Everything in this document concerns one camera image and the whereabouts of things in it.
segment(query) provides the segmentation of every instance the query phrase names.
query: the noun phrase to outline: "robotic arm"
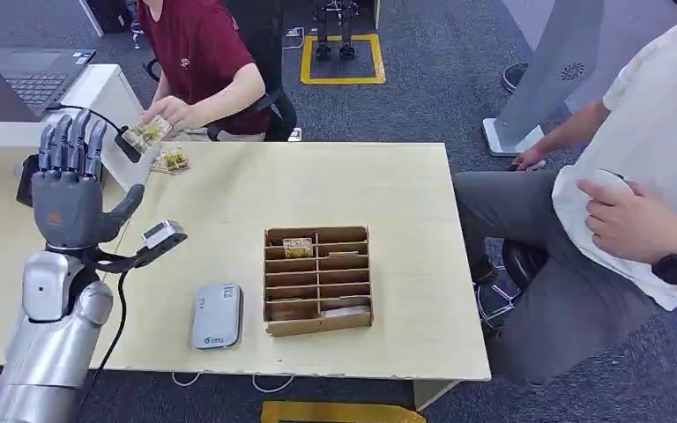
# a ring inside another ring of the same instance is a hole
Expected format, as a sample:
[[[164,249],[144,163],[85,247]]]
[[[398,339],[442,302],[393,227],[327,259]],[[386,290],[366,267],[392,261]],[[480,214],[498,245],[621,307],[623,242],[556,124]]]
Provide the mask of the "robotic arm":
[[[97,122],[85,142],[90,112],[65,115],[41,136],[39,170],[32,176],[34,219],[46,245],[30,257],[22,276],[16,332],[0,376],[0,423],[74,420],[113,293],[99,271],[126,273],[169,251],[187,235],[168,221],[133,257],[101,251],[141,204],[134,185],[111,212],[103,212],[100,154],[106,125]]]

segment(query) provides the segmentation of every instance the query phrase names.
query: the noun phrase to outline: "sneaker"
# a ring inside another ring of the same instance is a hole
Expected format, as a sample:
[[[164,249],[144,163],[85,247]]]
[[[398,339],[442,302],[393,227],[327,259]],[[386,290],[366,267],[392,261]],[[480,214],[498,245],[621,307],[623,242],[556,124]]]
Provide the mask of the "sneaker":
[[[478,262],[471,264],[471,279],[475,285],[491,285],[497,280],[497,268],[486,254]]]

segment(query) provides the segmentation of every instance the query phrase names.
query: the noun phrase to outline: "cardboard organizer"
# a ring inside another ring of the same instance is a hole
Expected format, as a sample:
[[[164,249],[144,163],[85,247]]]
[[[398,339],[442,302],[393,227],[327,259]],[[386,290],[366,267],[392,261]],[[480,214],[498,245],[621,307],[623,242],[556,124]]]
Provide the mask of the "cardboard organizer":
[[[301,245],[290,246],[289,240],[297,239],[302,239]],[[267,230],[264,245],[266,332],[284,337],[370,326],[372,291],[368,252],[368,230],[364,226]],[[350,308],[356,306],[364,306],[366,311],[357,313],[357,308]],[[335,315],[346,308],[354,312]]]

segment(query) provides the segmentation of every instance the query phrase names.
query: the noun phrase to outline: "laptop keyboard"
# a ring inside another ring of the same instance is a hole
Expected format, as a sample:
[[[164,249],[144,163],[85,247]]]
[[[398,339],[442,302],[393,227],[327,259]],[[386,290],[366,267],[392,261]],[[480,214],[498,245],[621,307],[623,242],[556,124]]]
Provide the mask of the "laptop keyboard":
[[[60,73],[30,75],[24,78],[7,78],[6,82],[27,105],[39,106],[46,102],[67,78]]]

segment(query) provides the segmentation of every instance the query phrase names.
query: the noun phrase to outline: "snack package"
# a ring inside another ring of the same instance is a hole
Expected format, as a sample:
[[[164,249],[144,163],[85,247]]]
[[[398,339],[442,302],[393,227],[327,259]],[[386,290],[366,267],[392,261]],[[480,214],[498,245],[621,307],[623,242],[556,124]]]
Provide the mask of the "snack package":
[[[286,258],[304,258],[313,256],[313,241],[310,238],[287,238],[284,241]]]
[[[172,132],[173,126],[160,115],[156,115],[146,125],[137,125],[123,133],[123,139],[128,141],[140,154],[144,154],[153,144],[159,143]]]
[[[151,167],[153,172],[163,174],[181,174],[188,169],[190,169],[190,160],[180,147],[162,151]]]

